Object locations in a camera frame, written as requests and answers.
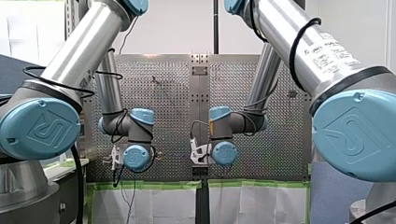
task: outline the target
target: black cable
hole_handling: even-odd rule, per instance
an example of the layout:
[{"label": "black cable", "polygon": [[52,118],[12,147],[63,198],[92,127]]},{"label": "black cable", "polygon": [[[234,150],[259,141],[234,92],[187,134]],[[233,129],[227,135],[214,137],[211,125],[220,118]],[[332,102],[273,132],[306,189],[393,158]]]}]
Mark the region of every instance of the black cable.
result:
[{"label": "black cable", "polygon": [[84,89],[79,89],[79,88],[74,88],[74,87],[71,87],[71,86],[67,86],[67,85],[64,85],[62,83],[58,83],[58,82],[55,82],[55,81],[40,77],[40,76],[30,72],[31,70],[41,70],[41,69],[46,69],[46,67],[44,67],[44,66],[27,66],[27,67],[24,67],[22,69],[22,71],[27,76],[36,78],[36,79],[38,79],[38,80],[40,80],[42,82],[45,82],[47,84],[50,84],[50,85],[53,85],[53,86],[59,86],[59,87],[62,87],[62,88],[65,88],[65,89],[69,89],[69,90],[72,90],[72,91],[80,91],[80,92],[88,93],[87,95],[81,96],[81,98],[86,98],[86,97],[90,97],[90,96],[95,95],[94,91],[89,91],[89,90],[84,90]]},{"label": "black cable", "polygon": [[366,219],[368,219],[370,217],[373,217],[375,215],[378,215],[378,214],[380,214],[380,213],[382,213],[384,211],[387,211],[387,210],[389,210],[391,208],[394,208],[394,207],[396,207],[396,201],[391,202],[391,203],[387,203],[387,204],[385,204],[385,205],[383,205],[381,207],[378,207],[375,210],[373,210],[373,211],[371,211],[371,212],[369,212],[369,213],[367,213],[367,214],[365,214],[365,215],[363,215],[361,217],[356,218],[350,224],[361,224],[364,220],[366,220]]},{"label": "black cable", "polygon": [[136,17],[136,19],[134,19],[134,23],[132,23],[131,29],[129,29],[128,34],[126,34],[126,36],[124,37],[123,42],[122,42],[122,45],[121,45],[121,47],[120,47],[120,52],[119,52],[119,54],[122,54],[122,49],[123,49],[123,47],[125,46],[126,38],[128,38],[128,35],[129,35],[129,34],[132,32],[132,30],[134,29],[134,25],[136,24],[137,19],[139,19],[139,17]]},{"label": "black cable", "polygon": [[119,185],[124,167],[125,167],[124,165],[121,166],[121,169],[120,169],[120,172],[119,172],[119,176],[117,177],[117,180],[116,180],[117,169],[113,170],[113,188],[116,188]]},{"label": "black cable", "polygon": [[75,145],[71,146],[70,150],[73,154],[73,159],[76,164],[77,179],[78,179],[78,213],[77,224],[82,224],[84,217],[84,176],[82,174],[81,162],[79,160],[78,151]]},{"label": "black cable", "polygon": [[122,199],[126,202],[126,204],[128,204],[128,207],[129,207],[129,202],[126,199],[126,196],[124,195],[122,180],[121,180],[121,196],[122,196]]},{"label": "black cable", "polygon": [[303,85],[301,85],[300,81],[297,78],[296,70],[295,70],[295,59],[296,59],[296,53],[297,53],[297,47],[300,43],[300,40],[303,38],[305,31],[313,26],[313,25],[321,25],[321,19],[320,18],[314,18],[310,20],[305,26],[303,26],[300,31],[298,32],[296,38],[294,39],[293,44],[291,45],[290,49],[290,56],[289,56],[289,70],[291,77],[293,78],[294,83],[300,88],[300,90],[305,91]]},{"label": "black cable", "polygon": [[119,73],[112,73],[112,72],[102,72],[102,71],[96,71],[95,73],[101,74],[101,75],[109,75],[109,76],[114,76],[117,77],[118,80],[123,79],[123,75]]},{"label": "black cable", "polygon": [[[123,108],[122,110],[123,110],[124,114],[121,117],[119,117],[119,119],[117,119],[116,128],[113,130],[113,133],[111,134],[111,140],[110,141],[111,141],[112,144],[118,143],[121,140],[121,138],[122,138],[122,135],[121,135],[121,133],[119,131],[119,127],[122,124],[123,120],[125,119],[126,115],[128,114],[128,109]],[[119,135],[120,137],[117,138],[116,140],[114,140],[114,136],[116,136],[116,135]]]},{"label": "black cable", "polygon": [[250,2],[249,2],[249,6],[250,6],[250,20],[251,20],[252,29],[254,31],[254,34],[256,34],[256,36],[260,40],[262,40],[264,43],[268,43],[268,40],[262,36],[262,34],[260,33],[259,29],[257,29],[256,23],[254,22],[253,2],[254,2],[254,0],[250,0]]},{"label": "black cable", "polygon": [[152,135],[152,132],[151,131],[149,131],[149,130],[147,130],[145,127],[143,127],[138,121],[136,121],[135,119],[134,119],[134,117],[132,117],[132,115],[129,115],[130,116],[130,118],[131,118],[131,120],[133,120],[134,121],[134,123],[137,125],[137,126],[139,126],[139,128],[141,128],[141,129],[143,129],[143,131],[145,131],[145,133],[146,134],[148,134],[149,136],[150,136],[150,141],[154,138],[154,135]]},{"label": "black cable", "polygon": [[134,176],[134,194],[132,195],[131,202],[129,203],[128,218],[126,219],[126,224],[129,224],[129,218],[132,213],[132,205],[134,204],[134,195],[136,194],[136,177]]},{"label": "black cable", "polygon": [[244,110],[245,111],[263,111],[263,110],[265,110],[265,109],[249,109],[247,107],[251,107],[251,106],[257,105],[257,104],[262,103],[263,101],[267,100],[274,93],[274,91],[276,90],[276,87],[277,87],[278,83],[279,83],[279,79],[276,81],[275,86],[270,90],[270,92],[268,92],[268,94],[266,96],[264,96],[259,101],[254,102],[253,104],[244,105]]},{"label": "black cable", "polygon": [[8,103],[8,100],[11,99],[12,95],[0,97],[0,106]]},{"label": "black cable", "polygon": [[133,173],[135,173],[135,174],[143,174],[147,170],[149,170],[149,168],[151,168],[151,166],[154,164],[155,159],[158,157],[157,148],[155,148],[155,146],[151,146],[151,148],[152,148],[152,151],[153,151],[153,155],[152,155],[152,158],[151,158],[151,161],[150,161],[150,164],[148,165],[148,167],[144,168],[141,171],[132,171]]}]

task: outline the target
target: metal rod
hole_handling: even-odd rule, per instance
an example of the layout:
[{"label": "metal rod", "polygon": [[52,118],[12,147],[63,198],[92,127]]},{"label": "metal rod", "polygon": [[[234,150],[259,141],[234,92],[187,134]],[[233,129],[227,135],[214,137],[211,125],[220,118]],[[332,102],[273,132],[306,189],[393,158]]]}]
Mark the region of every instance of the metal rod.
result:
[{"label": "metal rod", "polygon": [[214,51],[219,54],[219,0],[213,0]]},{"label": "metal rod", "polygon": [[[310,18],[293,0],[254,1],[257,28],[268,39],[283,62],[289,65],[291,46],[298,32],[308,24]],[[250,24],[248,4],[249,1],[239,14]],[[316,48],[320,48],[321,52],[315,51]],[[323,32],[320,26],[314,25],[305,32],[300,41],[295,68],[298,80],[307,93],[314,97],[365,66],[353,59],[351,54],[331,35]]]},{"label": "metal rod", "polygon": [[116,11],[106,3],[93,2],[41,76],[71,87],[85,88],[121,26],[122,20]]},{"label": "metal rod", "polygon": [[253,85],[247,98],[246,105],[248,109],[264,109],[268,105],[270,92],[276,87],[276,82],[280,72],[281,59],[270,44],[264,44],[262,47],[262,56],[256,68]]},{"label": "metal rod", "polygon": [[[101,63],[102,72],[117,73],[114,51],[111,49]],[[106,74],[96,74],[98,96],[101,102],[102,113],[110,114],[123,109],[120,83],[118,77]]]}]

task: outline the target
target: perforated metal panel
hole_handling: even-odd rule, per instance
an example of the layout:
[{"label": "perforated metal panel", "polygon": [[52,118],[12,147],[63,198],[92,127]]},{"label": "perforated metal panel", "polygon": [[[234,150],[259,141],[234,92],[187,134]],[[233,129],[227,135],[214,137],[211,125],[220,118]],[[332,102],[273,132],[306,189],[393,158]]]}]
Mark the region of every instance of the perforated metal panel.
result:
[{"label": "perforated metal panel", "polygon": [[[232,110],[241,110],[248,98],[258,59],[252,56],[211,56],[210,106],[228,105]],[[290,91],[297,91],[295,98],[290,97]],[[283,66],[269,104],[267,131],[252,137],[236,134],[237,163],[229,172],[211,166],[211,176],[305,179],[309,153],[303,146],[305,102],[306,95],[294,85],[289,69]]]},{"label": "perforated metal panel", "polygon": [[[190,133],[190,55],[139,56],[116,58],[124,106],[142,107],[155,112],[153,145],[159,159],[139,179],[191,180]],[[100,102],[92,99],[94,160],[88,169],[90,182],[110,181],[112,172],[102,158],[112,149],[110,136],[101,134],[96,124],[101,118]],[[125,178],[132,173],[125,171]]]},{"label": "perforated metal panel", "polygon": [[[232,110],[240,110],[248,97],[259,56],[209,56],[210,82],[207,84],[191,82],[190,55],[125,55],[116,60],[118,72],[124,75],[124,80],[120,82],[124,106],[155,111],[153,145],[159,151],[160,159],[139,178],[167,181],[192,179],[189,133],[191,119],[195,116],[191,115],[207,115],[208,111],[191,103],[191,100],[196,100],[191,98],[191,93],[194,93],[191,89],[197,89],[195,85],[209,85],[211,106],[228,105]],[[153,82],[153,77],[161,84]],[[289,97],[290,91],[297,91],[295,98]],[[236,165],[226,177],[305,180],[310,152],[307,134],[310,132],[310,118],[304,113],[309,105],[306,100],[285,66],[269,104],[268,130],[253,137],[242,134],[234,136],[239,155]],[[92,139],[87,139],[88,143],[92,142],[87,153],[92,159],[87,178],[89,182],[111,181],[110,167],[102,163],[102,158],[111,152],[110,136],[101,134],[97,129],[97,122],[102,116],[100,102],[94,96],[92,102],[87,103],[89,125],[86,126],[90,130],[86,133],[92,133]],[[304,139],[308,142],[305,150]],[[216,165],[211,166],[209,171],[215,178],[226,173]],[[132,174],[126,171],[124,177],[132,178]]]}]

